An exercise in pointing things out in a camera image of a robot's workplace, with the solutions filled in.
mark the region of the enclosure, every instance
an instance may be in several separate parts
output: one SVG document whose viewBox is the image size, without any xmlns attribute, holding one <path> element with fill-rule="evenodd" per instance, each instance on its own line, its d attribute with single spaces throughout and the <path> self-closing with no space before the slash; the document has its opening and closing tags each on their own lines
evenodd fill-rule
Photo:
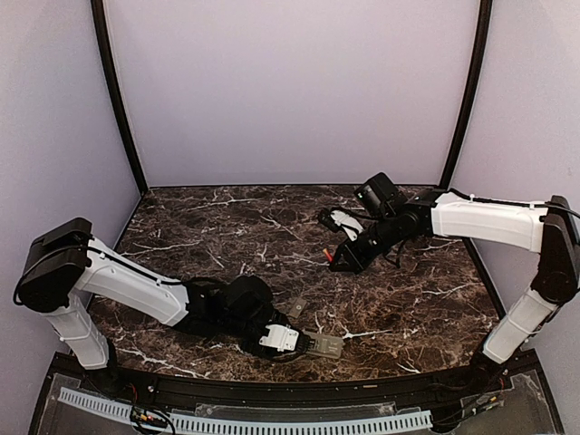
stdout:
<svg viewBox="0 0 580 435">
<path fill-rule="evenodd" d="M 139 388 L 159 387 L 159 406 L 310 424 L 400 417 L 435 398 L 463 400 L 461 410 L 471 396 L 425 385 L 466 368 L 538 261 L 499 243 L 415 237 L 401 267 L 377 258 L 358 275 L 336 273 L 324 249 L 346 235 L 320 225 L 321 209 L 361 212 L 353 192 L 378 172 L 409 199 L 455 188 L 562 195 L 580 208 L 572 2 L 34 0 L 6 2 L 0 16 L 2 433 L 56 433 L 42 426 L 51 416 L 59 430 L 85 421 L 65 418 L 49 393 L 58 382 L 89 391 L 80 366 L 45 319 L 8 299 L 33 239 L 70 219 L 87 218 L 155 273 L 256 275 L 281 313 L 302 301 L 293 323 L 342 338 L 341 358 L 275 364 L 238 339 L 187 335 L 82 296 L 121 369 L 141 373 Z M 456 433 L 580 431 L 577 307 L 511 363 L 497 417 Z M 302 420 L 288 417 L 295 408 Z M 520 432 L 506 429 L 514 421 Z"/>
</svg>

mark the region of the electrical wiring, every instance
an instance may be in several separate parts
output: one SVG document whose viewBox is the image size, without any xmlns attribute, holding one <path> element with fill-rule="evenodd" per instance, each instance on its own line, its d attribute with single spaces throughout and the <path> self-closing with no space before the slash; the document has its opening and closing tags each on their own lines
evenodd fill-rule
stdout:
<svg viewBox="0 0 580 435">
<path fill-rule="evenodd" d="M 97 391 L 101 396 L 106 397 L 110 401 L 117 401 L 119 399 L 118 397 L 113 397 L 110 394 L 103 392 L 100 388 L 98 388 L 94 384 L 93 381 L 91 381 L 91 378 L 89 378 L 88 376 L 84 376 L 83 379 L 85 381 L 87 381 L 93 387 L 93 389 L 95 391 Z M 136 432 L 143 434 L 143 435 L 158 435 L 160 433 L 163 433 L 166 430 L 166 428 L 170 428 L 172 435 L 175 435 L 177 433 L 177 431 L 175 429 L 175 425 L 173 424 L 173 421 L 171 421 L 171 418 L 165 412 L 163 412 L 162 410 L 160 410 L 157 407 L 151 407 L 151 406 L 137 404 L 137 401 L 139 399 L 139 395 L 137 393 L 137 388 L 135 387 L 135 385 L 133 383 L 131 383 L 131 382 L 127 383 L 125 385 L 125 389 L 127 389 L 127 388 L 131 388 L 132 396 L 133 396 L 133 399 L 131 401 L 130 413 L 129 413 L 130 426 L 133 428 L 133 430 L 135 430 Z M 166 427 L 159 428 L 159 430 L 153 430 L 153 429 L 144 427 L 143 424 L 144 423 L 146 424 L 147 422 L 145 420 L 143 422 L 141 422 L 135 416 L 146 415 L 147 412 L 151 413 L 151 414 L 155 414 L 161 420 L 165 421 Z"/>
<path fill-rule="evenodd" d="M 405 245 L 407 244 L 407 242 L 409 241 L 409 239 L 403 240 L 400 244 L 399 247 L 397 248 L 397 253 L 395 254 L 395 259 L 391 260 L 390 258 L 387 257 L 387 255 L 389 254 L 388 252 L 383 254 L 383 258 L 385 260 L 387 260 L 387 262 L 391 263 L 393 266 L 397 267 L 398 269 L 401 268 L 401 257 L 402 257 L 402 251 L 405 248 Z"/>
<path fill-rule="evenodd" d="M 470 418 L 475 417 L 476 415 L 482 414 L 483 412 L 491 411 L 502 403 L 501 401 L 498 401 L 498 396 L 499 395 L 492 396 L 485 403 L 482 403 L 476 406 L 475 408 L 472 408 L 471 411 L 465 417 L 462 417 L 459 420 L 451 422 L 442 422 L 439 423 L 439 425 L 455 427 L 458 424 L 462 423 L 463 421 L 469 420 Z"/>
<path fill-rule="evenodd" d="M 569 215 L 574 216 L 575 218 L 580 219 L 580 213 L 578 213 L 577 211 L 574 211 L 570 208 L 566 208 L 563 207 L 559 204 L 554 204 L 550 201 L 544 202 L 544 203 L 529 203 L 529 202 L 516 202 L 516 201 L 505 201 L 502 199 L 492 199 L 492 198 L 478 198 L 478 197 L 472 197 L 471 195 L 467 195 L 463 192 L 458 191 L 455 188 L 450 188 L 449 192 L 454 193 L 455 195 L 457 195 L 458 197 L 460 197 L 461 199 L 466 199 L 468 201 L 473 201 L 473 202 L 479 202 L 482 204 L 499 204 L 502 206 L 516 206 L 516 207 L 525 207 L 525 208 L 530 208 L 530 207 L 534 207 L 534 208 L 553 208 L 555 210 L 561 210 L 561 211 L 565 211 L 566 213 L 568 213 Z"/>
<path fill-rule="evenodd" d="M 428 387 L 433 388 L 433 389 L 439 389 L 439 390 L 445 390 L 448 392 L 462 392 L 464 390 L 466 390 L 467 388 L 471 387 L 473 385 L 474 381 L 471 381 L 469 383 L 466 383 L 465 385 L 458 385 L 458 386 L 454 386 L 454 385 L 447 385 L 445 383 L 440 383 L 440 382 L 434 382 L 434 383 L 430 383 L 428 385 Z"/>
<path fill-rule="evenodd" d="M 304 355 L 306 355 L 306 353 L 292 352 L 292 353 L 289 353 L 288 355 L 280 355 L 280 356 L 266 357 L 266 358 L 268 361 L 271 361 L 273 363 L 285 364 L 285 363 L 291 363 L 292 361 L 296 361 L 298 358 L 300 358 L 301 356 L 304 356 Z"/>
<path fill-rule="evenodd" d="M 15 305 L 18 306 L 22 306 L 23 303 L 22 301 L 18 300 L 18 289 L 20 288 L 20 285 L 22 284 L 22 282 L 42 263 L 44 263 L 45 261 L 50 260 L 51 258 L 53 258 L 54 256 L 64 252 L 64 251 L 68 251 L 69 249 L 84 249 L 87 250 L 88 246 L 85 245 L 68 245 L 68 246 L 61 246 L 61 247 L 57 247 L 55 250 L 49 252 L 48 254 L 41 256 L 38 260 L 36 260 L 30 267 L 28 267 L 23 273 L 22 276 L 20 277 L 20 279 L 18 279 L 18 282 L 16 283 L 16 287 L 14 289 L 14 293 L 12 295 L 12 301 L 14 302 Z"/>
<path fill-rule="evenodd" d="M 350 229 L 351 231 L 354 231 L 354 233 L 359 236 L 361 234 L 361 232 L 355 228 L 355 227 L 351 227 L 350 225 L 346 225 L 346 224 L 341 224 L 342 228 L 346 228 L 346 229 Z"/>
<path fill-rule="evenodd" d="M 484 391 L 479 394 L 477 397 L 475 397 L 473 400 L 469 401 L 466 405 L 462 406 L 460 410 L 453 412 L 451 415 L 445 417 L 444 419 L 440 419 L 440 420 L 436 420 L 433 422 L 433 424 L 438 424 L 440 426 L 455 426 L 457 425 L 459 422 L 464 421 L 464 420 L 455 420 L 455 421 L 449 421 L 451 420 L 453 417 L 461 414 L 464 410 L 468 409 L 471 405 L 473 405 L 474 403 L 476 403 L 477 401 L 479 401 L 479 399 L 481 399 L 483 396 L 485 396 L 486 394 L 488 394 L 489 390 L 491 389 L 491 387 L 493 386 L 495 380 L 497 378 L 499 378 L 501 381 L 501 391 L 504 391 L 504 386 L 505 383 L 503 383 L 503 380 L 500 378 L 501 372 L 496 373 L 488 382 L 488 385 L 486 386 L 486 388 L 484 389 Z"/>
<path fill-rule="evenodd" d="M 48 254 L 41 256 L 38 260 L 36 260 L 30 267 L 28 267 L 20 276 L 20 278 L 18 279 L 18 282 L 16 283 L 16 286 L 14 288 L 14 292 L 12 295 L 12 301 L 14 302 L 15 305 L 18 306 L 22 306 L 23 303 L 22 301 L 19 300 L 19 295 L 18 295 L 18 291 L 20 289 L 20 286 L 22 285 L 23 281 L 42 263 L 44 263 L 45 261 L 50 260 L 51 258 L 61 254 L 64 251 L 68 251 L 70 249 L 77 249 L 80 251 L 87 251 L 87 252 L 94 252 L 95 254 L 98 254 L 99 256 L 105 256 L 106 258 L 110 259 L 111 261 L 120 264 L 122 266 L 127 267 L 128 269 L 130 269 L 131 271 L 135 272 L 136 274 L 139 274 L 141 276 L 144 276 L 152 281 L 156 281 L 158 282 L 158 279 L 153 276 L 148 274 L 147 272 L 144 272 L 142 270 L 140 270 L 139 268 L 133 266 L 132 264 L 130 264 L 129 262 L 123 261 L 121 259 L 119 259 L 116 256 L 111 256 L 109 254 L 107 254 L 106 252 L 94 247 L 94 246 L 86 246 L 86 245 L 67 245 L 67 246 L 60 246 L 57 247 L 56 249 L 52 250 L 51 252 L 49 252 Z M 224 285 L 225 283 L 216 279 L 216 278 L 210 278 L 210 277 L 204 277 L 204 276 L 195 276 L 195 277 L 191 277 L 187 280 L 176 280 L 176 281 L 166 281 L 166 280 L 159 280 L 159 283 L 161 285 L 187 285 L 190 283 L 195 283 L 195 282 L 209 282 L 209 283 L 213 283 L 215 285 Z"/>
</svg>

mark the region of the brown marble surface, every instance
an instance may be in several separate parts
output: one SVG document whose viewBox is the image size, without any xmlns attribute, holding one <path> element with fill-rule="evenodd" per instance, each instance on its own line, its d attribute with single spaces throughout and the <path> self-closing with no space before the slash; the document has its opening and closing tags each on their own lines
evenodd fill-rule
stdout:
<svg viewBox="0 0 580 435">
<path fill-rule="evenodd" d="M 315 217 L 322 207 L 358 207 L 352 192 L 351 186 L 155 188 L 119 248 L 165 276 L 231 281 L 256 274 L 272 286 L 283 312 L 303 297 L 307 305 L 295 325 L 344 337 L 340 360 L 260 360 L 234 339 L 207 343 L 98 296 L 92 318 L 113 340 L 121 365 L 180 376 L 329 382 L 466 364 L 497 315 L 462 242 L 419 238 L 405 247 L 401 269 L 377 258 L 360 275 L 330 272 L 322 250 L 334 251 L 345 235 Z"/>
</svg>

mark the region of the lavender wall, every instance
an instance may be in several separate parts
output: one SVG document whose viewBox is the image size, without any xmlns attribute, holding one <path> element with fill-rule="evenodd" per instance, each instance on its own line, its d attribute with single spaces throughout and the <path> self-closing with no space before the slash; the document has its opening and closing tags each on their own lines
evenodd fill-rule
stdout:
<svg viewBox="0 0 580 435">
<path fill-rule="evenodd" d="M 0 2 L 0 433 L 24 434 L 58 341 L 12 304 L 30 242 L 77 216 L 108 243 L 138 200 L 88 1 Z"/>
<path fill-rule="evenodd" d="M 152 186 L 439 181 L 479 1 L 107 5 Z"/>
<path fill-rule="evenodd" d="M 456 188 L 480 196 L 566 196 L 580 209 L 580 4 L 494 2 L 488 48 Z M 506 306 L 537 256 L 478 243 Z M 567 433 L 580 433 L 580 298 L 534 340 Z"/>
</svg>

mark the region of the curved black frame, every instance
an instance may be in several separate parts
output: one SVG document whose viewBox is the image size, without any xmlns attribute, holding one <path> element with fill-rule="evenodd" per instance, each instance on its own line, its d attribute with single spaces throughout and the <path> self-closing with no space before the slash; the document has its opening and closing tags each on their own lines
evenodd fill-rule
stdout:
<svg viewBox="0 0 580 435">
<path fill-rule="evenodd" d="M 91 0 L 92 20 L 94 21 L 94 31 L 97 35 L 97 44 L 99 45 L 99 53 L 101 54 L 102 70 L 105 74 L 105 81 L 109 89 L 109 98 L 111 98 L 112 110 L 115 113 L 117 120 L 117 127 L 123 142 L 125 154 L 129 161 L 130 170 L 133 173 L 133 178 L 137 184 L 137 188 L 141 195 L 149 190 L 143 167 L 139 161 L 135 141 L 131 135 L 131 128 L 127 119 L 127 112 L 121 97 L 121 88 L 119 87 L 119 79 L 115 71 L 115 62 L 113 61 L 111 51 L 111 41 L 109 40 L 109 32 L 107 30 L 107 18 L 105 16 L 105 9 L 102 0 Z"/>
<path fill-rule="evenodd" d="M 463 100 L 459 109 L 459 117 L 449 147 L 449 154 L 445 161 L 445 167 L 441 174 L 439 187 L 449 189 L 451 180 L 461 153 L 461 147 L 465 139 L 465 133 L 468 129 L 471 109 L 475 101 L 475 94 L 478 90 L 479 76 L 481 74 L 481 65 L 483 64 L 483 55 L 486 51 L 486 42 L 488 40 L 489 22 L 491 20 L 492 0 L 481 0 L 479 4 L 478 27 L 475 31 L 475 41 L 473 43 L 473 52 L 471 53 L 471 62 L 469 64 L 468 79 L 463 92 Z"/>
</svg>

